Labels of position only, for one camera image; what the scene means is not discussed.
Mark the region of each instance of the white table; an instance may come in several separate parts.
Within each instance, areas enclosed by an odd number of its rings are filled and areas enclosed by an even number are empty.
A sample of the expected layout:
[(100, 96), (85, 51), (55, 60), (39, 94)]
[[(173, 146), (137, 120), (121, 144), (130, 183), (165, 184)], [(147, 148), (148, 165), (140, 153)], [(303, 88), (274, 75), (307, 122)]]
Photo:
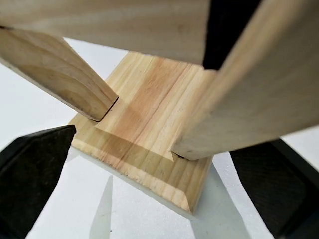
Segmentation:
[[(103, 79), (126, 54), (68, 42)], [(10, 69), (0, 66), (0, 75), (0, 150), (19, 136), (66, 125), (76, 114)], [(299, 145), (297, 152), (319, 168), (315, 153), (309, 153), (311, 144), (318, 145), (319, 129), (284, 139)], [(229, 153), (214, 157), (194, 216), (173, 211), (126, 181), (70, 148), (59, 183), (27, 239), (273, 238), (240, 184)]]

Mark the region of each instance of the wood grain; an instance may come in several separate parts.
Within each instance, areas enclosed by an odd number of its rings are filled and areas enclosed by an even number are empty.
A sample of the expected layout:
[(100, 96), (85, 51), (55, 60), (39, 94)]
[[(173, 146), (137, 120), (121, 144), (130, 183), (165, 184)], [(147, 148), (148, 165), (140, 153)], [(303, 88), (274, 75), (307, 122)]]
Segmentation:
[(0, 25), (202, 64), (210, 0), (1, 0)]
[(0, 42), (0, 62), (90, 119), (100, 121), (117, 99), (63, 38), (0, 29)]
[(263, 1), (172, 150), (199, 159), (318, 124), (318, 29), (318, 1)]
[(211, 158), (189, 161), (170, 148), (214, 71), (129, 53), (107, 79), (119, 99), (100, 123), (77, 115), (73, 147), (178, 207), (194, 212)]

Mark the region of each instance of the wooden base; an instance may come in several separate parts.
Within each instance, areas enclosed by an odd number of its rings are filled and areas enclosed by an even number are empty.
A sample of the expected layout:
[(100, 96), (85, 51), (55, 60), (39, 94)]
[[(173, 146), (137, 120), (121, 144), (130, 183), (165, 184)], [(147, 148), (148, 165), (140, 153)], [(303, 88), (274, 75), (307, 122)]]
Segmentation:
[(129, 53), (107, 79), (119, 95), (100, 123), (77, 114), (73, 147), (193, 213), (211, 158), (189, 161), (170, 151), (214, 71)]

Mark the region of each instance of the wooden leg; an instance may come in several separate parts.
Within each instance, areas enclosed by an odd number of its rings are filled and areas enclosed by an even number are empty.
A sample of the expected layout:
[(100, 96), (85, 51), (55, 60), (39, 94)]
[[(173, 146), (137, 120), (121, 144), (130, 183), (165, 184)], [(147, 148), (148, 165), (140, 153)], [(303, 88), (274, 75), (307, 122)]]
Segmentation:
[(0, 25), (202, 64), (210, 0), (1, 0)]
[(173, 152), (199, 159), (319, 123), (319, 2), (263, 1)]
[(63, 38), (2, 28), (0, 42), (3, 64), (92, 120), (100, 121), (117, 99)]

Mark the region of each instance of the wooden block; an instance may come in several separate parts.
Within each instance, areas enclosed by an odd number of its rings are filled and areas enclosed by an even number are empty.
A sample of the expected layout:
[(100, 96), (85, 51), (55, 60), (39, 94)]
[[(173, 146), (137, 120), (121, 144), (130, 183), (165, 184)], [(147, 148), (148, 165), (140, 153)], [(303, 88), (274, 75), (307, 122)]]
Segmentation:
[(202, 64), (210, 0), (1, 0), (0, 26)]
[(199, 159), (319, 123), (319, 1), (264, 0), (173, 147)]
[(0, 28), (0, 42), (0, 62), (90, 119), (100, 121), (117, 99), (63, 38)]
[(215, 75), (169, 59), (128, 55), (107, 79), (119, 99), (100, 123), (77, 115), (73, 147), (194, 212), (211, 158), (189, 161), (170, 151), (181, 125)]

